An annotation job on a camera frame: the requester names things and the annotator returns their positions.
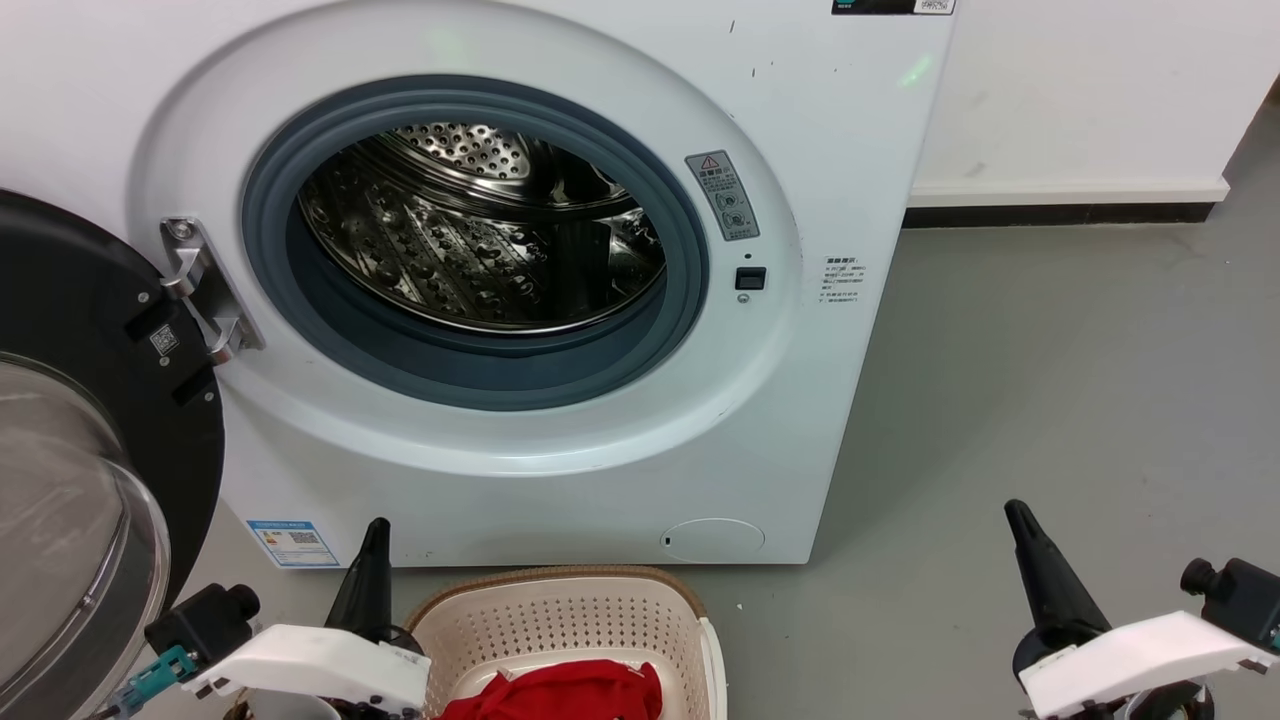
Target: beige plastic basket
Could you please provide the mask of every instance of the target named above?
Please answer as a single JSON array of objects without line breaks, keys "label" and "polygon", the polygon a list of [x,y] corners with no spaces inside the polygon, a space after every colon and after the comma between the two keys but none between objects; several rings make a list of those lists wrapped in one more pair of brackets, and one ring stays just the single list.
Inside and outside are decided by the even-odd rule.
[{"label": "beige plastic basket", "polygon": [[428,717],[451,700],[515,675],[575,660],[649,662],[662,720],[726,720],[724,659],[707,611],[684,583],[653,568],[521,570],[444,591],[406,628],[431,659]]}]

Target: metal hinge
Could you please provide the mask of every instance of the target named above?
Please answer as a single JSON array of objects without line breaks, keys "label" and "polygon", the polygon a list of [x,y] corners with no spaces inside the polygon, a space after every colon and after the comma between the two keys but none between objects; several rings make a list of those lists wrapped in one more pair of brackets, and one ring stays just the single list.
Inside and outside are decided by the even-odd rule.
[{"label": "metal hinge", "polygon": [[205,333],[209,357],[214,365],[221,365],[241,350],[261,350],[262,336],[218,266],[206,238],[205,228],[195,218],[160,222],[160,240],[177,268],[161,284],[170,297],[187,304]]}]

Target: red cloth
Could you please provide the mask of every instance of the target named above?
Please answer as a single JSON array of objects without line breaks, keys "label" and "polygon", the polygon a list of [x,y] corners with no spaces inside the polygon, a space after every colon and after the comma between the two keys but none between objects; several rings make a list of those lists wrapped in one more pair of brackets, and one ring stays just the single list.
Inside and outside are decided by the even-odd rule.
[{"label": "red cloth", "polygon": [[552,665],[508,680],[500,673],[480,694],[456,700],[439,720],[658,720],[662,685],[653,665],[612,660]]}]

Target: open washer door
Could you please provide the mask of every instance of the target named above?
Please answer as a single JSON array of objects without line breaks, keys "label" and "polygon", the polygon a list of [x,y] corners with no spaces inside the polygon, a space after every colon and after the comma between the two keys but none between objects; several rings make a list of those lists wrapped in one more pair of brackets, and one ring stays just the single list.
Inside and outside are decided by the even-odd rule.
[{"label": "open washer door", "polygon": [[204,333],[101,228],[0,192],[0,719],[79,717],[187,580],[218,501]]}]

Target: brown basket rim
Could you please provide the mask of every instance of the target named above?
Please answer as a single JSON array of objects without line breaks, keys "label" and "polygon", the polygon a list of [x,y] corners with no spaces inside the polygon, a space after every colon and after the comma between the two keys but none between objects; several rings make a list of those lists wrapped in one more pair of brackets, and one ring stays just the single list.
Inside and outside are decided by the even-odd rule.
[{"label": "brown basket rim", "polygon": [[422,618],[425,618],[428,612],[451,597],[499,585],[513,585],[538,580],[562,580],[571,578],[628,578],[654,580],[680,593],[680,596],[685,598],[685,602],[687,602],[692,609],[695,616],[699,619],[707,618],[707,606],[703,605],[703,601],[698,597],[698,594],[689,585],[681,582],[680,578],[666,570],[649,568],[646,565],[562,565],[554,568],[512,570],[509,573],[499,573],[497,575],[486,575],[484,578],[457,583],[435,593],[422,605],[417,606],[417,610],[410,614],[404,629],[412,634],[417,630],[417,625],[422,621]]}]

